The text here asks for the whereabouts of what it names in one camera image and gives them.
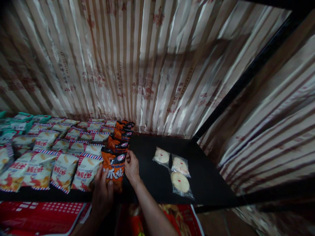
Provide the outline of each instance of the orange snack bag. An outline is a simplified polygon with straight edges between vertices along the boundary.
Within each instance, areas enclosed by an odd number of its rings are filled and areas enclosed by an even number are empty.
[[[108,175],[106,176],[106,183],[110,180],[114,183],[114,191],[122,192],[122,179],[125,170],[125,159],[127,153],[113,153],[107,148],[102,149],[103,157],[103,171],[109,169]]]

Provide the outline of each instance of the white snack bag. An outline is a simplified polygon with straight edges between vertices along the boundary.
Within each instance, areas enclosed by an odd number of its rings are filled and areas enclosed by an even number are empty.
[[[61,154],[62,152],[36,149],[25,172],[22,186],[48,190],[54,162]]]
[[[96,156],[102,155],[102,147],[105,147],[105,145],[102,144],[89,144],[85,148],[85,153],[89,153]]]
[[[193,193],[190,190],[189,181],[182,173],[179,172],[172,172],[171,174],[171,181],[173,186],[173,193],[176,193],[182,197],[187,197],[192,200],[195,200]]]
[[[169,160],[170,160],[170,153],[157,147],[157,150],[155,151],[155,154],[153,157],[153,161],[168,168]]]
[[[61,154],[53,167],[51,184],[68,194],[78,160],[78,157],[71,154]]]
[[[36,138],[33,149],[50,150],[58,135],[58,131],[41,130]]]
[[[81,153],[71,189],[78,189],[83,192],[92,191],[91,183],[102,162],[103,158],[101,156]]]
[[[172,171],[179,172],[190,178],[190,174],[188,171],[188,161],[182,157],[179,157],[175,154],[172,154]]]
[[[53,124],[41,124],[41,123],[33,123],[32,128],[29,130],[28,134],[38,134],[40,130],[48,130],[51,129]]]
[[[17,192],[22,186],[24,174],[33,156],[31,151],[25,152],[0,176],[0,190]]]

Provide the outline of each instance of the chip bag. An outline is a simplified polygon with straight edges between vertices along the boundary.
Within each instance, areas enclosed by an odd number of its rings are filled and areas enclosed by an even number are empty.
[[[50,150],[58,135],[58,131],[40,130],[35,141],[34,149]]]
[[[62,152],[36,149],[25,172],[22,186],[48,190],[54,162],[61,154]]]
[[[31,121],[33,119],[33,115],[25,113],[25,112],[19,112],[15,117],[15,120],[19,120],[21,122],[25,121]]]
[[[28,134],[38,134],[40,130],[49,130],[51,129],[53,124],[41,124],[41,123],[33,123],[32,128],[29,130]]]
[[[11,143],[0,146],[0,175],[13,163],[13,149]]]
[[[106,176],[106,184],[112,180],[114,183],[114,191],[122,192],[122,179],[125,170],[125,159],[127,153],[114,153],[106,148],[102,149],[103,171],[109,169]]]
[[[50,120],[51,116],[47,115],[36,115],[33,116],[33,121],[36,123],[46,124]]]
[[[71,154],[61,154],[53,167],[51,184],[68,194],[78,160],[78,157]]]
[[[111,136],[108,137],[107,148],[116,153],[127,152],[129,142],[123,142],[117,139],[113,139]]]
[[[32,155],[31,151],[25,152],[1,175],[0,190],[17,192],[20,189]]]
[[[84,192],[92,191],[92,181],[102,162],[103,158],[101,156],[81,153],[71,189],[78,189]]]

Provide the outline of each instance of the floor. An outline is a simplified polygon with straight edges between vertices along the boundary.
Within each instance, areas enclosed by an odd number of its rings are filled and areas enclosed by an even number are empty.
[[[212,211],[197,216],[207,236],[258,236],[250,225],[231,210]]]

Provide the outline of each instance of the shrimp chip bag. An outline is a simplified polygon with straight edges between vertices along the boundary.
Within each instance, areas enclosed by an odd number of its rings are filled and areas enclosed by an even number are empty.
[[[32,156],[32,152],[25,152],[19,159],[13,162],[0,177],[0,190],[17,192],[20,189]]]
[[[41,130],[36,138],[33,149],[50,150],[59,132],[54,130]]]
[[[92,181],[102,162],[103,158],[101,156],[82,153],[79,158],[78,169],[73,178],[71,189],[78,189],[83,192],[92,191]]]
[[[61,154],[62,152],[35,150],[25,172],[22,186],[31,186],[35,190],[48,190],[53,164]]]
[[[78,160],[76,156],[61,154],[53,167],[51,184],[68,194]]]

